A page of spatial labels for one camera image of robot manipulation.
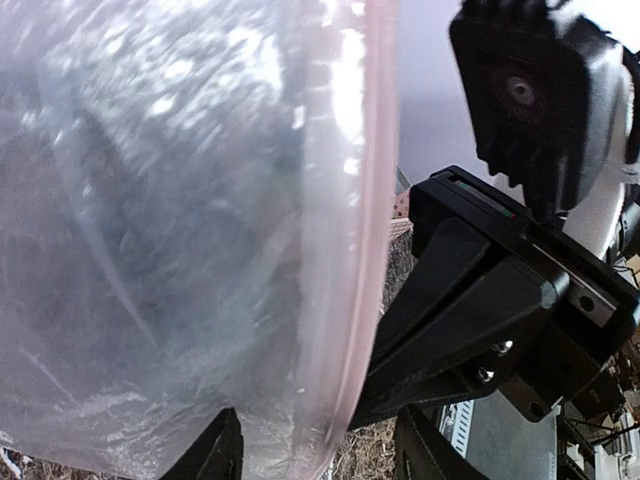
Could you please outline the pink plastic basket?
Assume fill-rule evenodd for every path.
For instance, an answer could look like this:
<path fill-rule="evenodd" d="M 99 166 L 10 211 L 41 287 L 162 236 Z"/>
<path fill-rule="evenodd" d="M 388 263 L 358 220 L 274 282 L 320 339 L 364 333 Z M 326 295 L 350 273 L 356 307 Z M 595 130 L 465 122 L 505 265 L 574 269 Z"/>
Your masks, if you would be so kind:
<path fill-rule="evenodd" d="M 397 194 L 390 222 L 390 240 L 394 241 L 412 229 L 409 220 L 409 189 Z"/>

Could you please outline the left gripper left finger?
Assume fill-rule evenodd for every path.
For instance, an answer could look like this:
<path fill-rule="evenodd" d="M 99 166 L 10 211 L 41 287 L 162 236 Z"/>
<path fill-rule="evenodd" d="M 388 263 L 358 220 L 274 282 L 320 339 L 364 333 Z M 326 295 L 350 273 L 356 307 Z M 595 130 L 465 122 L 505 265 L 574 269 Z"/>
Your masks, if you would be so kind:
<path fill-rule="evenodd" d="M 240 421 L 233 408 L 225 408 L 161 480 L 240 480 L 243 460 Z"/>

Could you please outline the clear dotted zip bag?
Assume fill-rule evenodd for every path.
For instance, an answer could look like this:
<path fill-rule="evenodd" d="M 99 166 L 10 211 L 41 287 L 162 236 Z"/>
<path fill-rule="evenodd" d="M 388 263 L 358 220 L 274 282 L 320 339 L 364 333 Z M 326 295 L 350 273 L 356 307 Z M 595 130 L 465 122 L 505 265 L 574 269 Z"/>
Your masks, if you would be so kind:
<path fill-rule="evenodd" d="M 395 187 L 393 1 L 1 5 L 1 442 L 158 479 L 225 409 L 246 479 L 354 414 Z"/>

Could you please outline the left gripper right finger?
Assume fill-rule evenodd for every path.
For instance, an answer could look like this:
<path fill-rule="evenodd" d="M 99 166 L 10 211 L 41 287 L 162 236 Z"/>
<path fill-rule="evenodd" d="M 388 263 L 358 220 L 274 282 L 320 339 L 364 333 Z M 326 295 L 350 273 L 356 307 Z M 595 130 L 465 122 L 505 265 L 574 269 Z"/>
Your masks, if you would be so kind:
<path fill-rule="evenodd" d="M 403 407 L 394 432 L 395 480 L 488 480 L 415 405 Z"/>

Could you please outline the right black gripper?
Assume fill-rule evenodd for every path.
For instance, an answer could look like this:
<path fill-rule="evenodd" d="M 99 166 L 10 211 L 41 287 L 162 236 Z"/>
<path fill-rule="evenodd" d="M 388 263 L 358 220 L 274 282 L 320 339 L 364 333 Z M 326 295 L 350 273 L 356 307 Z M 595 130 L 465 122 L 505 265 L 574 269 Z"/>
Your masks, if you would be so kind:
<path fill-rule="evenodd" d="M 458 167 L 409 193 L 418 264 L 378 324 L 351 425 L 499 389 L 532 422 L 585 392 L 639 294 L 566 234 Z"/>

